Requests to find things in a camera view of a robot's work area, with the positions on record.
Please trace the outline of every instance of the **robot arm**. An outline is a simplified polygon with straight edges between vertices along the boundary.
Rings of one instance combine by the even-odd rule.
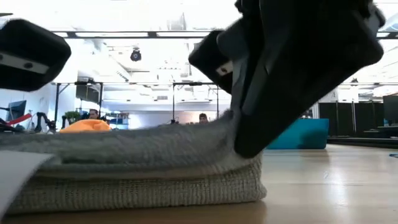
[[[50,121],[47,115],[43,112],[37,112],[37,124],[35,128],[35,132],[39,133],[42,131],[42,118],[44,119],[45,124],[49,127],[49,131],[55,132],[55,122]]]
[[[213,31],[189,61],[231,92],[234,148],[251,158],[359,69],[378,62],[385,23],[369,1],[240,0],[242,18]]]

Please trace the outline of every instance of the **gray towel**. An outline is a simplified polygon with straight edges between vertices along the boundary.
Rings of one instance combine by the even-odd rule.
[[[106,133],[0,136],[0,150],[51,153],[59,158],[58,163],[44,164],[39,169],[17,199],[19,205],[14,205],[11,210],[19,213],[258,200],[266,193],[260,182],[261,155],[243,159],[233,151],[235,122],[233,112],[227,111],[220,119],[208,124]],[[113,190],[108,189],[106,193],[93,184]],[[66,197],[71,189],[85,192],[86,200],[92,195],[97,196],[90,199],[90,203],[84,202],[84,197],[75,197],[75,203],[81,202],[77,208],[72,208],[71,204],[49,207],[48,202],[41,206],[26,205],[27,200],[38,203],[40,199],[32,198],[32,192],[44,196],[38,190],[45,188],[52,189],[49,190],[52,194],[57,192],[50,200],[54,203],[60,200],[59,197]],[[125,191],[126,188],[134,188],[134,194]],[[115,202],[110,206],[104,199],[98,201],[103,197],[111,200],[111,196],[100,197],[110,192],[125,194],[126,198],[120,197],[127,200],[126,203]],[[179,194],[179,199],[166,197],[167,192]],[[214,192],[211,197],[203,195],[209,192]],[[145,199],[148,194],[152,195],[151,199]],[[144,198],[138,203],[138,199],[131,198],[133,195]]]

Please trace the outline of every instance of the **white ceiling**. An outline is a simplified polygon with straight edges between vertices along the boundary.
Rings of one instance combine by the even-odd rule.
[[[12,12],[50,30],[140,31],[210,30],[225,28],[240,17],[236,0],[0,0],[2,12]],[[386,17],[398,13],[398,0],[376,1]],[[85,64],[80,74],[109,82],[120,77],[116,72],[129,73],[130,82],[208,82],[206,76],[187,65],[193,44],[199,40],[134,40],[112,39],[100,41],[106,48],[95,56],[82,59]],[[359,82],[398,83],[398,40],[381,41],[386,54],[376,65],[367,67],[353,76]],[[133,47],[142,53],[140,62],[129,57]],[[138,99],[152,102],[157,96],[168,96],[167,86],[106,86],[106,100]],[[208,86],[175,90],[176,99],[193,100],[214,98]]]

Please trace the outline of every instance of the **white wall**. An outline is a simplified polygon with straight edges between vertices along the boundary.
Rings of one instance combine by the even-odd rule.
[[[338,89],[335,88],[330,93],[326,94],[322,97],[318,102],[319,103],[331,103],[338,101]]]
[[[172,111],[173,105],[158,101],[153,104],[132,104],[128,102],[104,101],[103,106],[111,111]],[[227,110],[230,106],[229,101],[220,101],[219,112]],[[217,111],[215,101],[207,103],[176,103],[175,111]]]
[[[359,102],[359,93],[357,88],[349,90],[338,90],[338,101],[340,103]]]
[[[199,122],[199,114],[205,113],[208,119],[214,120],[217,118],[215,111],[176,111],[175,120],[180,124],[189,122]],[[129,116],[129,129],[148,128],[161,124],[170,124],[173,118],[172,111],[135,111]]]
[[[77,81],[78,68],[80,66],[80,51],[81,46],[84,44],[84,40],[67,40],[71,50],[72,55],[68,62],[65,64],[63,70],[59,76],[53,81],[56,83],[70,83]],[[56,99],[57,87],[55,85],[51,86],[50,89],[50,108],[47,116],[50,120],[54,120],[55,117],[55,99]],[[67,111],[75,110],[75,98],[76,98],[76,86],[69,85],[66,87],[59,95],[58,100],[58,115],[57,115],[57,127],[62,126],[62,116]]]

